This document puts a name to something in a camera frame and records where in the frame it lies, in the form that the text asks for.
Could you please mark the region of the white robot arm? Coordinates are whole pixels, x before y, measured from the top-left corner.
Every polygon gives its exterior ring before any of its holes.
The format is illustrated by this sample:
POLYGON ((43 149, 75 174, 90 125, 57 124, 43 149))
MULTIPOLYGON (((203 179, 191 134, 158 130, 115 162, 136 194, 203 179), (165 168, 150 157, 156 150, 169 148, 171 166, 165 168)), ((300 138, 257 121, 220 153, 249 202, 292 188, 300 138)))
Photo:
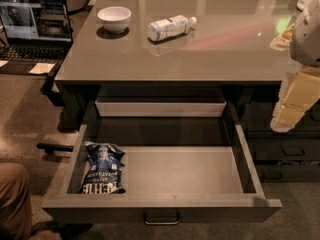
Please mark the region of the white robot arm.
POLYGON ((272 40, 273 49, 290 50, 302 67, 283 78, 270 127, 285 133, 293 129, 320 99, 320 0, 299 0, 295 22, 272 40))

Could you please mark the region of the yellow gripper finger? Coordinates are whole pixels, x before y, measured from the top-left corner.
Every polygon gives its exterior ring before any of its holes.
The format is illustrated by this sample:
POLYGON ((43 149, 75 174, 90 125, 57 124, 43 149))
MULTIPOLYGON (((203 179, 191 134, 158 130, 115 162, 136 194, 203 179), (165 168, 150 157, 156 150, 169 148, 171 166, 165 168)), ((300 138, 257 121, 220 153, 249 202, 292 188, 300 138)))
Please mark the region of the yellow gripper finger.
POLYGON ((289 25, 281 34, 270 42, 269 47, 277 51, 285 51, 290 48, 290 40, 295 24, 289 25))
POLYGON ((302 66, 283 79, 270 127, 278 133, 294 129, 305 113, 320 99, 320 68, 302 66))

